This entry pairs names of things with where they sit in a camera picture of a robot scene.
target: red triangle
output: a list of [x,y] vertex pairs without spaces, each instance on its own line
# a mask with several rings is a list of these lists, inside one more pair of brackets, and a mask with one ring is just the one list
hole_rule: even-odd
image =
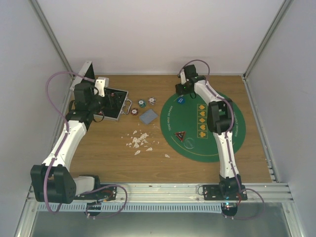
[[176,135],[177,138],[179,138],[179,140],[183,142],[186,132],[176,132],[174,135]]

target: wooden tabletop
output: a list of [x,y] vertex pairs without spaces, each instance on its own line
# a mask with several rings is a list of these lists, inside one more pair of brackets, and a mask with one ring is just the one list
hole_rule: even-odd
[[[71,163],[71,175],[99,175],[102,182],[181,182],[218,183],[219,162],[205,163],[190,160],[175,152],[165,141],[159,117],[149,125],[139,120],[139,115],[153,109],[160,115],[165,101],[175,93],[176,76],[106,76],[109,87],[129,91],[137,116],[122,115],[119,122],[92,123],[81,140]],[[230,97],[240,108],[246,122],[246,138],[235,154],[237,167],[244,183],[271,182],[259,133],[241,77],[212,76],[214,89]],[[140,108],[139,99],[156,98],[154,106]],[[131,137],[147,133],[148,147],[135,149],[126,144]]]

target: round green mat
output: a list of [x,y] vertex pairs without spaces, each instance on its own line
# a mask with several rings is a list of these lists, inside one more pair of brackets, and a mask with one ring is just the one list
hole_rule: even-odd
[[[175,151],[187,158],[202,162],[219,161],[215,138],[213,133],[208,131],[206,124],[207,105],[199,95],[196,99],[184,95],[184,104],[179,104],[178,98],[179,96],[174,94],[162,108],[160,127],[164,138]],[[236,153],[244,142],[246,124],[235,103],[234,116],[233,148]],[[185,132],[182,142],[176,136],[179,132]]]

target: white wall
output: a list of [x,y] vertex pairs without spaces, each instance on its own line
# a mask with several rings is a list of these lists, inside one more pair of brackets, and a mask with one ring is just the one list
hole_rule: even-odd
[[[1,0],[0,9],[0,236],[10,237],[31,184],[30,170],[48,155],[57,123],[45,82],[64,67],[28,1]],[[59,106],[68,82],[67,77],[52,82],[51,97]]]
[[39,0],[73,69],[107,74],[174,74],[195,58],[242,74],[282,2]]
[[280,181],[315,236],[316,1],[295,0],[249,75]]

